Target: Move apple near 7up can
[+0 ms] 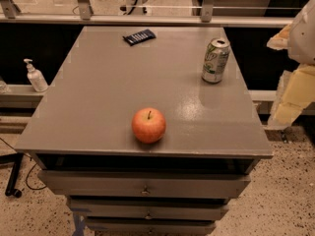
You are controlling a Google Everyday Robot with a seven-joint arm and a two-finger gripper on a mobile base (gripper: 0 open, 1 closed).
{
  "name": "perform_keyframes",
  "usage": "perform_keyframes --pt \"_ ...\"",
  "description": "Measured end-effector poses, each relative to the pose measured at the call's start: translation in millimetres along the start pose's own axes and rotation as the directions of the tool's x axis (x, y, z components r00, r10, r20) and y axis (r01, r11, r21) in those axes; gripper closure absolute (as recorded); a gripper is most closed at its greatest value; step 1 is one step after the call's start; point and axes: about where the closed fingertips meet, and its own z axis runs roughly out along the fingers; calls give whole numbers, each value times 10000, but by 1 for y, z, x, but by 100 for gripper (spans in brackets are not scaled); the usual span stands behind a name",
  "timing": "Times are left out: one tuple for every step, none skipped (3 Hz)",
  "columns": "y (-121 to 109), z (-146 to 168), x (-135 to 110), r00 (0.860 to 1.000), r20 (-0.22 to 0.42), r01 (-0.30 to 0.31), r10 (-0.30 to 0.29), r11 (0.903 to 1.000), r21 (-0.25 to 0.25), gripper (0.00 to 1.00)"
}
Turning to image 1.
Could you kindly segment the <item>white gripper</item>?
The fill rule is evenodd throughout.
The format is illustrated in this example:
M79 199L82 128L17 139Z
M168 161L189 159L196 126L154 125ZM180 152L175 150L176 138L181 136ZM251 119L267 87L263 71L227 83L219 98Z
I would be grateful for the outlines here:
M315 0L309 0L292 24L271 37L267 46L288 50L288 57L300 63L293 72L283 71L268 119L270 130L284 130L315 101Z

